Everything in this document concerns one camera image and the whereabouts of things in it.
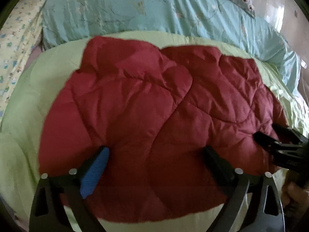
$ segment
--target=finger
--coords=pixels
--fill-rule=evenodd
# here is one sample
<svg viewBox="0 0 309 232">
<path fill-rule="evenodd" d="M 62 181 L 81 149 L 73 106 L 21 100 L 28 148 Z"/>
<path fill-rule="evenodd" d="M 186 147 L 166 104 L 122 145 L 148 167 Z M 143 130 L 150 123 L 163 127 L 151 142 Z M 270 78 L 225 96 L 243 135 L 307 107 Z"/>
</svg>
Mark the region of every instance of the finger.
<svg viewBox="0 0 309 232">
<path fill-rule="evenodd" d="M 281 195 L 281 203 L 282 206 L 285 207 L 286 205 L 288 205 L 290 203 L 291 199 L 289 197 L 289 195 L 287 193 L 282 193 Z"/>
<path fill-rule="evenodd" d="M 287 192 L 294 201 L 300 204 L 309 202 L 308 193 L 293 182 L 288 185 Z"/>
</svg>

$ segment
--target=blue gripper pad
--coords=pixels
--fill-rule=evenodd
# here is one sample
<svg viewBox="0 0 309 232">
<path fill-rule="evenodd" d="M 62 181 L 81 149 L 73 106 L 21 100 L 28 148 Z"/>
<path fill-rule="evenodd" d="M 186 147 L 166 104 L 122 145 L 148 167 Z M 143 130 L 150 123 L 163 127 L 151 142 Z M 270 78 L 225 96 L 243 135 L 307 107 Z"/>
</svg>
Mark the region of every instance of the blue gripper pad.
<svg viewBox="0 0 309 232">
<path fill-rule="evenodd" d="M 95 187 L 106 168 L 108 160 L 109 149 L 104 147 L 80 180 L 80 194 L 83 199 L 86 199 L 86 197 L 91 195 L 95 190 Z"/>
</svg>

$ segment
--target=bed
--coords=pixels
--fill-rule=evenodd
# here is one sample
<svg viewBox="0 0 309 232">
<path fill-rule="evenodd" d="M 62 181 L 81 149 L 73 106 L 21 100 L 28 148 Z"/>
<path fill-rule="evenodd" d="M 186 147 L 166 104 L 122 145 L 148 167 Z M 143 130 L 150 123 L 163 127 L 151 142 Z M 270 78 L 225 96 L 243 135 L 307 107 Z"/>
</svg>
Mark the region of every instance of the bed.
<svg viewBox="0 0 309 232">
<path fill-rule="evenodd" d="M 35 37 L 27 44 L 27 55 L 12 67 L 15 83 L 5 91 L 1 116 L 0 194 L 19 221 L 27 224 L 40 178 L 37 157 L 45 117 L 70 74 L 78 69 L 83 50 L 95 35 L 143 40 L 159 48 L 216 46 L 225 55 L 254 58 L 263 83 L 280 101 L 289 126 L 304 135 L 309 133 L 309 109 L 297 91 L 298 55 L 267 22 L 253 18 L 228 0 L 36 1 L 40 19 Z M 42 28 L 47 50 L 42 54 L 39 51 L 39 57 L 24 71 Z M 278 189 L 285 173 L 279 170 L 274 174 Z M 235 231 L 247 206 L 245 202 Z M 100 222 L 107 231 L 206 231 L 221 207 L 160 222 Z M 66 211 L 73 229 L 78 231 L 70 209 Z"/>
</svg>

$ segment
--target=quilted fabric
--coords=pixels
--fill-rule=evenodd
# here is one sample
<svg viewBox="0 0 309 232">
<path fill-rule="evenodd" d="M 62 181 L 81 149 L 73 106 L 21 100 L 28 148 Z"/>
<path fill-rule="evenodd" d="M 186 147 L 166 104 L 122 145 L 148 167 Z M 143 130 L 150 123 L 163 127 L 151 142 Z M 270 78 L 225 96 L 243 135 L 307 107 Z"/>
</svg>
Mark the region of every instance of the quilted fabric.
<svg viewBox="0 0 309 232">
<path fill-rule="evenodd" d="M 285 116 L 252 59 L 95 37 L 47 115 L 40 172 L 67 174 L 106 145 L 108 165 L 86 199 L 92 212 L 113 222 L 177 218 L 226 200 L 203 164 L 205 145 L 246 173 L 274 172 L 252 138 L 277 138 L 273 122 Z"/>
</svg>

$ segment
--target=red puffer jacket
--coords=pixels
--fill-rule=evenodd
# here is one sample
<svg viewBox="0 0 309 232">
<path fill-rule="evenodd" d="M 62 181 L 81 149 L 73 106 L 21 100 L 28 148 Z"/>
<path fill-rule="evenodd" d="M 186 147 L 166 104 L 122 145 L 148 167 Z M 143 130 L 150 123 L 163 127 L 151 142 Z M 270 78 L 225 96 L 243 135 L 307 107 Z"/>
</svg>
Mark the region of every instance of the red puffer jacket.
<svg viewBox="0 0 309 232">
<path fill-rule="evenodd" d="M 177 218 L 226 200 L 203 164 L 206 145 L 246 173 L 274 172 L 252 138 L 277 138 L 273 122 L 285 125 L 285 116 L 253 59 L 95 37 L 46 118 L 40 172 L 67 174 L 105 145 L 107 168 L 86 199 L 94 214 L 113 222 Z"/>
</svg>

